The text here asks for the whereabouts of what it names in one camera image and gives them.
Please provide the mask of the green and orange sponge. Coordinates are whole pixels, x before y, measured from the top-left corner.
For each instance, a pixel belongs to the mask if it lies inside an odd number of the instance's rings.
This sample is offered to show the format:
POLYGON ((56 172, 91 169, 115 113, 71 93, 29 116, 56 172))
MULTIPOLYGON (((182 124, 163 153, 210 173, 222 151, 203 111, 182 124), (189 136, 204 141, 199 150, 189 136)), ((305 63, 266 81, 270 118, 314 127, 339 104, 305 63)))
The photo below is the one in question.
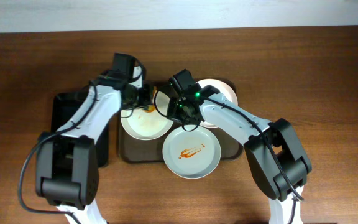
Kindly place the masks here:
POLYGON ((154 105, 149 105, 146 106, 145 108, 142 109, 145 113, 151 113, 155 110, 155 106, 154 105))

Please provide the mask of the pale blue plate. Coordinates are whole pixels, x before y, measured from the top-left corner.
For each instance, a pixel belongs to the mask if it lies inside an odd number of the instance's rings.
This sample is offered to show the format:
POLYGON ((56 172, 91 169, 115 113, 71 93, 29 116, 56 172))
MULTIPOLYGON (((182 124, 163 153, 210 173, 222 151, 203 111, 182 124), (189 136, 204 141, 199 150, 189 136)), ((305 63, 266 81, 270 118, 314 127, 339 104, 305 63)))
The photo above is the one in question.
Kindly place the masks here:
POLYGON ((217 168, 221 159, 221 145, 208 129, 194 131, 176 128, 165 138, 162 147, 165 165, 185 179, 206 177, 217 168))

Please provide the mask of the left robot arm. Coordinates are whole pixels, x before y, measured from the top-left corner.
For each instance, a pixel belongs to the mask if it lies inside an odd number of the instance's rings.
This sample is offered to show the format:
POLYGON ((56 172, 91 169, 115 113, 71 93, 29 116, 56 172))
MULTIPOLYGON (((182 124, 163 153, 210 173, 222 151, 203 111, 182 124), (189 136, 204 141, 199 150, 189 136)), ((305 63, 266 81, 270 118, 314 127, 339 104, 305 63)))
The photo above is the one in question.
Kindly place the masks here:
POLYGON ((70 223, 105 223, 96 203, 99 165, 96 143, 120 110, 151 104, 146 69, 128 54, 114 54, 112 67, 88 85, 74 115, 37 145, 35 191, 70 223))

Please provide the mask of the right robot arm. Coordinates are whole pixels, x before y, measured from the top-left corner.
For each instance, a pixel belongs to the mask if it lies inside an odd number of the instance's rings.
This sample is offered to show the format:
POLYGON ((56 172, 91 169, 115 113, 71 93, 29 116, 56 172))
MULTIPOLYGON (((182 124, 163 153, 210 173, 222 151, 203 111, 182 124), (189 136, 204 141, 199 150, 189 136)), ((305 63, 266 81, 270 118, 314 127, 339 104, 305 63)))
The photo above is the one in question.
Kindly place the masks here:
POLYGON ((312 165, 293 126, 281 118, 262 119, 230 102, 217 88, 200 86, 190 71, 169 79, 176 95, 170 98, 167 119, 194 131, 211 123, 242 144, 252 177, 268 197, 270 223, 301 223, 301 193, 312 165))

